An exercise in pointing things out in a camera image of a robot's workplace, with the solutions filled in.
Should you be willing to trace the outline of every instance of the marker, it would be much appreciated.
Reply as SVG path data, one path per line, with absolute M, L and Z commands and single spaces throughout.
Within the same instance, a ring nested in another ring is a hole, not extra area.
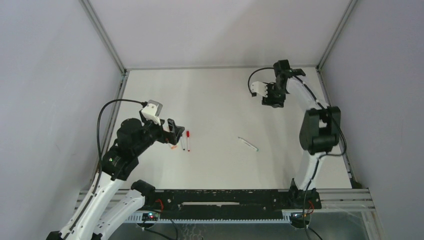
M 185 133 L 187 135 L 187 151 L 190 152 L 190 140 L 189 140 L 189 138 L 190 138 L 190 131 L 187 130 Z
M 259 149 L 257 148 L 257 147 L 255 147 L 255 146 L 253 146 L 250 142 L 248 142 L 248 141 L 246 141 L 246 140 L 244 140 L 243 138 L 241 138 L 241 137 L 238 137 L 238 139 L 240 139 L 243 143 L 245 143 L 247 146 L 249 146 L 249 147 L 251 147 L 252 149 L 254 149 L 256 152 L 258 152 L 259 151 Z
M 186 150 L 186 146 L 184 146 L 184 132 L 182 133 L 181 137 L 179 138 L 179 141 L 181 142 L 182 150 Z

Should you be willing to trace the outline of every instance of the white wall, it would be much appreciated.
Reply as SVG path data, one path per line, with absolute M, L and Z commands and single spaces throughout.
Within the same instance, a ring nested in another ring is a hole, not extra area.
M 424 1 L 359 1 L 323 78 L 388 239 L 422 239 Z
M 126 68 L 317 65 L 349 0 L 91 0 Z
M 91 177 L 121 75 L 77 0 L 1 1 L 0 32 L 1 239 L 45 239 Z

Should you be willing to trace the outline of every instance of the red marker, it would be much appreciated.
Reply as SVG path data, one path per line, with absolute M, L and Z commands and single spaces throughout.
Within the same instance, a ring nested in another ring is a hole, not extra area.
M 187 130 L 185 133 L 187 135 L 187 151 L 190 152 L 190 140 L 189 140 L 189 138 L 190 138 L 190 131 Z

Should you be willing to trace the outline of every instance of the white table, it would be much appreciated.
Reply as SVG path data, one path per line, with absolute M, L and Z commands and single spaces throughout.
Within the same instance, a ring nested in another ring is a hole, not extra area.
M 123 98 L 162 103 L 161 119 L 174 119 L 190 130 L 191 152 L 156 142 L 138 158 L 139 165 L 122 188 L 142 179 L 157 189 L 288 189 L 302 158 L 299 131 L 304 113 L 291 95 L 284 108 L 263 106 L 261 97 L 251 97 L 247 80 L 254 70 L 132 70 Z M 315 69 L 303 70 L 308 85 L 323 99 Z M 257 72 L 254 81 L 274 82 L 274 71 Z M 121 103 L 111 144 L 121 122 L 139 119 L 139 110 L 138 104 Z M 325 160 L 316 186 L 351 188 L 342 157 Z

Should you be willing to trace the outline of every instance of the robotic arm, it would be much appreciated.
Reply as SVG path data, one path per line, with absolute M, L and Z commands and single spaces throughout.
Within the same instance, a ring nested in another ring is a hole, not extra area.
M 69 222 L 60 231 L 51 232 L 47 240 L 108 239 L 130 214 L 145 204 L 146 196 L 155 188 L 139 180 L 125 198 L 100 219 L 116 191 L 139 164 L 138 156 L 156 141 L 176 145 L 183 134 L 185 128 L 175 125 L 172 119 L 167 120 L 169 131 L 164 130 L 165 121 L 158 117 L 161 109 L 162 104 L 150 100 L 139 112 L 141 121 L 130 118 L 122 122 L 80 207 Z
M 315 179 L 328 153 L 339 143 L 341 112 L 336 106 L 319 101 L 306 84 L 302 69 L 292 69 L 288 60 L 273 65 L 275 82 L 253 82 L 252 96 L 262 96 L 262 104 L 282 108 L 286 94 L 294 95 L 304 111 L 299 141 L 303 148 L 300 167 L 291 181 L 291 201 L 295 207 L 302 206 L 305 194 L 307 200 L 316 197 Z

